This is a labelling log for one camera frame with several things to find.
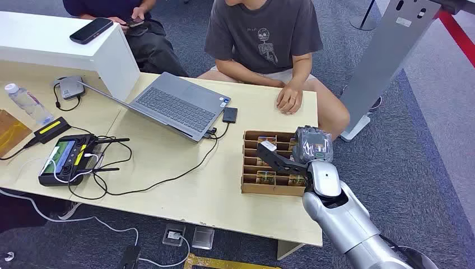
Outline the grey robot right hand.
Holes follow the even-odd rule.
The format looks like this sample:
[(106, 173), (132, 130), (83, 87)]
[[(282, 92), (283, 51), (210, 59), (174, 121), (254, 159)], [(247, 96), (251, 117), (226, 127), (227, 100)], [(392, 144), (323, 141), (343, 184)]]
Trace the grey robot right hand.
[(294, 138), (296, 144), (292, 148), (294, 161), (307, 164), (314, 160), (331, 163), (333, 161), (332, 135), (316, 127), (298, 127)]

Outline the person's right hand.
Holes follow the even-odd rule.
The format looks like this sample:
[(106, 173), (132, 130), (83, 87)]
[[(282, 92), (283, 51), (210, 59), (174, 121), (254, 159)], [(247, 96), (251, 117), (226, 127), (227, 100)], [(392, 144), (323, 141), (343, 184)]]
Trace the person's right hand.
[(128, 31), (129, 27), (128, 27), (127, 23), (124, 20), (122, 20), (121, 18), (108, 17), (108, 19), (111, 20), (112, 22), (118, 23), (124, 32)]

